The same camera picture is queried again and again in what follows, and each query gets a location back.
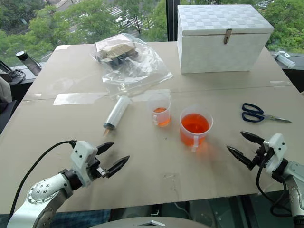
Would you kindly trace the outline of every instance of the scissor blade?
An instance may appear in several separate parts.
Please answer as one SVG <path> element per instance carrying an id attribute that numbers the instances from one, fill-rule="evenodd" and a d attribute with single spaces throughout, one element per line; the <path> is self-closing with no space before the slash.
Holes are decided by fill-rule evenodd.
<path id="1" fill-rule="evenodd" d="M 277 116 L 274 116 L 274 115 L 264 115 L 264 117 L 265 117 L 265 119 L 268 119 L 268 120 L 276 120 L 276 121 L 281 121 L 281 122 L 284 122 L 284 123 L 292 123 L 290 120 L 280 118 L 280 117 L 277 117 Z"/>

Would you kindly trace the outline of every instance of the scissors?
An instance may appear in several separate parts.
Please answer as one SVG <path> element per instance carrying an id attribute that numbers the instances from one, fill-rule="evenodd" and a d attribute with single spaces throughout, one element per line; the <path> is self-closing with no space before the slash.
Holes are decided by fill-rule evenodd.
<path id="1" fill-rule="evenodd" d="M 242 110 L 244 111 L 244 112 L 242 112 L 242 118 L 243 118 L 243 120 L 248 121 L 248 122 L 258 123 L 264 119 L 268 119 L 268 120 L 281 121 L 281 122 L 285 122 L 285 123 L 291 123 L 291 121 L 289 121 L 287 119 L 283 119 L 283 118 L 280 118 L 280 117 L 277 117 L 274 115 L 264 114 L 264 111 L 260 107 L 254 105 L 254 104 L 243 103 Z M 256 120 L 248 119 L 247 116 L 255 117 Z"/>

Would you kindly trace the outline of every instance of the measuring cup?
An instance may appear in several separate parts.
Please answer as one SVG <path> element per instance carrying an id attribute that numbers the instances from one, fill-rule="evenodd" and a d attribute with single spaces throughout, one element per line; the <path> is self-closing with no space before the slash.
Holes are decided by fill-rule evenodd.
<path id="1" fill-rule="evenodd" d="M 147 103 L 148 111 L 152 114 L 153 123 L 159 127 L 165 127 L 170 123 L 170 98 L 157 94 L 150 97 Z"/>
<path id="2" fill-rule="evenodd" d="M 203 107 L 193 105 L 180 114 L 180 139 L 195 152 L 212 128 L 212 115 Z"/>

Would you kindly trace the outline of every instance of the box lid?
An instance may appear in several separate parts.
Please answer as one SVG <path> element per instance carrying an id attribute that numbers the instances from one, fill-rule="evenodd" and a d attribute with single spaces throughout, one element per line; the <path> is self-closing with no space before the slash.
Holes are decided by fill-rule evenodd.
<path id="1" fill-rule="evenodd" d="M 179 5 L 183 36 L 232 33 L 271 33 L 274 28 L 251 5 Z"/>

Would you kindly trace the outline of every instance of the cup handle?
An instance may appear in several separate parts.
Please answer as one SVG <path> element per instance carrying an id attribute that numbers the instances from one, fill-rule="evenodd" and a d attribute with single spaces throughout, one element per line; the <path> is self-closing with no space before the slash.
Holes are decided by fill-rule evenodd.
<path id="1" fill-rule="evenodd" d="M 199 146 L 199 137 L 197 135 L 195 135 L 193 137 L 193 146 L 192 146 L 191 151 L 196 152 L 196 149 L 198 148 L 198 146 Z"/>
<path id="2" fill-rule="evenodd" d="M 153 123 L 154 123 L 154 125 L 157 126 L 158 122 L 157 122 L 156 118 L 157 118 L 157 115 L 153 115 Z"/>

